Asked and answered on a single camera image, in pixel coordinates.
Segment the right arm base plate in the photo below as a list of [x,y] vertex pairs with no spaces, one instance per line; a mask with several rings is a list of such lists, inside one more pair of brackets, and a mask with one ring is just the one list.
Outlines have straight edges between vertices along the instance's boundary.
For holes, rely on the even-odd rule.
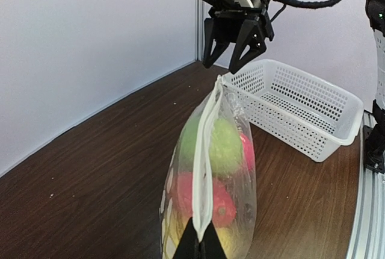
[[364,134],[364,166],[365,168],[384,174],[384,131],[375,125],[365,125]]

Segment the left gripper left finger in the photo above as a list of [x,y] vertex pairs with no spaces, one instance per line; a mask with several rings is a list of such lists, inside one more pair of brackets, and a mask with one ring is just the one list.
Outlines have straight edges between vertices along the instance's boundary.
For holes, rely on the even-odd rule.
[[200,243],[192,222],[193,219],[190,218],[174,253],[173,259],[200,258]]

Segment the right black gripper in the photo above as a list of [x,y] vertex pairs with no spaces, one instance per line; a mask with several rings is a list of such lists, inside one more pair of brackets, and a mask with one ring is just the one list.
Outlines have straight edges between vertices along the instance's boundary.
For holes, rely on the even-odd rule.
[[204,21],[203,65],[209,69],[231,43],[235,44],[229,71],[236,74],[266,51],[265,40],[274,38],[265,7],[235,10],[211,7]]

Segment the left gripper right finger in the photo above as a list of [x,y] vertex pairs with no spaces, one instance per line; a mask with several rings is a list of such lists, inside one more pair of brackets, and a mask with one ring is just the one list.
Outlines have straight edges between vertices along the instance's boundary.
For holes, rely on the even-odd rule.
[[211,222],[200,242],[200,258],[202,259],[227,259],[219,237]]

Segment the clear zip top bag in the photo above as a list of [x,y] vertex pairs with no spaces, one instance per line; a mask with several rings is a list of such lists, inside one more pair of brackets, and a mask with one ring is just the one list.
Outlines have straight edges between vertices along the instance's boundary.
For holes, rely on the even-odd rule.
[[[189,116],[189,118],[200,116],[192,171],[180,167],[179,144],[185,125],[181,130],[168,167],[159,206],[159,218],[161,223],[165,216],[171,214],[172,210],[174,210],[179,217],[184,217],[182,213],[177,210],[177,196],[175,194],[177,186],[176,178],[183,172],[192,173],[192,216],[190,218],[192,218],[194,229],[200,243],[208,225],[211,222],[213,223],[214,199],[212,180],[216,178],[226,186],[226,190],[229,192],[236,207],[235,219],[228,227],[232,227],[238,232],[238,237],[246,247],[248,254],[256,225],[256,167],[254,170],[248,170],[244,166],[243,152],[241,168],[237,172],[226,176],[217,176],[212,173],[209,158],[211,132],[218,118],[225,118],[233,122],[238,129],[239,135],[240,133],[244,133],[253,141],[250,123],[247,120],[241,102],[237,94],[224,84],[223,78],[224,76],[222,75],[217,77],[212,91]],[[162,257],[162,223],[160,254]]]

